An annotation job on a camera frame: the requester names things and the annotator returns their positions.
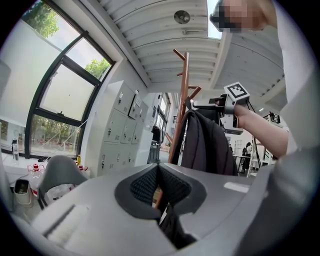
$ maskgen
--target locker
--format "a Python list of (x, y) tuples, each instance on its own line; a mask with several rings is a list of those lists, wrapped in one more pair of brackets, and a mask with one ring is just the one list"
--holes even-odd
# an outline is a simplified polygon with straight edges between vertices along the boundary
[(119, 169), (135, 166), (136, 154), (138, 149), (137, 146), (138, 145), (131, 145), (131, 144), (122, 144), (120, 146), (121, 157), (120, 157)]
[(121, 156), (120, 156), (120, 163), (119, 169), (123, 169), (129, 166), (131, 161), (130, 159), (130, 144), (122, 144), (121, 147)]
[(125, 121), (124, 129), (121, 135), (121, 143), (130, 143), (132, 142), (132, 138), (134, 136), (135, 128), (137, 121), (128, 117)]
[(122, 84), (114, 102), (114, 108), (127, 116), (134, 97), (135, 93), (126, 84)]
[(148, 106), (142, 102), (140, 112), (139, 112), (139, 121), (140, 122), (142, 122), (142, 123), (145, 122), (147, 112), (148, 112)]
[(137, 95), (134, 95), (134, 100), (129, 112), (129, 117), (133, 118), (134, 120), (138, 120), (140, 118), (140, 107), (138, 106), (138, 104), (136, 103), (136, 99), (137, 99)]
[(104, 132), (105, 142), (120, 142), (127, 117), (114, 109)]
[(129, 166), (134, 167), (136, 163), (136, 158), (137, 158), (137, 152), (138, 152), (138, 145), (132, 144), (130, 146), (130, 152), (129, 152)]
[(143, 128), (144, 128), (143, 123), (136, 124), (134, 134), (133, 134), (132, 144), (139, 144), (140, 143), (140, 138), (141, 138)]
[(118, 157), (120, 157), (120, 153), (118, 144), (103, 142), (98, 165), (99, 176), (105, 175), (108, 171), (116, 170), (118, 168)]

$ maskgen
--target window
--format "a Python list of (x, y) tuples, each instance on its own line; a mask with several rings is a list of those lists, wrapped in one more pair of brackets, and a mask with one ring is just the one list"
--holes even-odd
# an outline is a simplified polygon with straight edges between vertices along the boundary
[(62, 64), (52, 75), (40, 107), (80, 121), (94, 88)]
[(31, 127), (31, 153), (41, 156), (75, 156), (79, 133), (78, 127), (34, 115)]
[(1, 148), (11, 151), (13, 139), (17, 139), (18, 148), (23, 151), (25, 148), (25, 128), (0, 119), (1, 123)]
[(67, 56), (100, 81), (110, 67), (110, 63), (84, 38), (68, 52)]
[(0, 91), (2, 148), (11, 151), (12, 139), (18, 139), (26, 158), (79, 154), (82, 125), (113, 64), (54, 2), (36, 1), (0, 52), (6, 71)]
[(170, 106), (171, 104), (168, 95), (163, 93), (161, 102), (157, 108), (157, 115), (155, 119), (155, 125), (163, 131), (163, 134), (166, 133)]
[(164, 124), (164, 119), (161, 117), (161, 115), (158, 115), (156, 119), (156, 126), (162, 129), (163, 124)]

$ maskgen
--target ceiling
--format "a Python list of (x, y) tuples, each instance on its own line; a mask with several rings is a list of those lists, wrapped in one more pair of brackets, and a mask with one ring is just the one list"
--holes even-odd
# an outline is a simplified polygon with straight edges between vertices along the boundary
[[(256, 109), (279, 112), (286, 96), (278, 31), (207, 37), (206, 0), (81, 0), (127, 56), (150, 92), (180, 91), (183, 62), (173, 53), (189, 52), (189, 84), (201, 86), (198, 98), (218, 96), (240, 82)], [(191, 20), (179, 24), (176, 11)]]
[[(149, 86), (170, 83), (176, 89), (180, 88), (181, 77), (177, 74), (182, 72), (183, 62), (173, 49), (190, 54), (190, 84), (209, 84), (220, 40), (208, 39), (206, 0), (97, 1), (136, 54), (150, 79)], [(187, 24), (174, 20), (174, 14), (179, 10), (190, 14)]]

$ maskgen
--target sky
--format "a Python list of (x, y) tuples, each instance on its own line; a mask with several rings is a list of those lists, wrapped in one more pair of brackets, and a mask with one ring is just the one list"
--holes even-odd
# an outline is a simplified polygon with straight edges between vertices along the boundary
[[(59, 30), (49, 36), (46, 39), (54, 44), (56, 47), (63, 50), (68, 44), (70, 44), (80, 34), (69, 25), (62, 17), (57, 18), (57, 27)], [(87, 64), (91, 63), (91, 60), (96, 59), (100, 61), (103, 59), (100, 53), (98, 53), (85, 39), (78, 42), (67, 54), (69, 58), (85, 68)]]
[(209, 20), (210, 14), (214, 12), (218, 0), (207, 0), (208, 4), (208, 38), (221, 39), (222, 33), (219, 32), (216, 27)]

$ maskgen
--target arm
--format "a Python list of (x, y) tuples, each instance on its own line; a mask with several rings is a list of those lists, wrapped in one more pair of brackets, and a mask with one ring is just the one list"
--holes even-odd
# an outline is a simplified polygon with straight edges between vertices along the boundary
[(289, 139), (286, 130), (241, 105), (235, 106), (234, 114), (238, 117), (238, 126), (256, 137), (274, 156), (280, 158), (286, 154)]

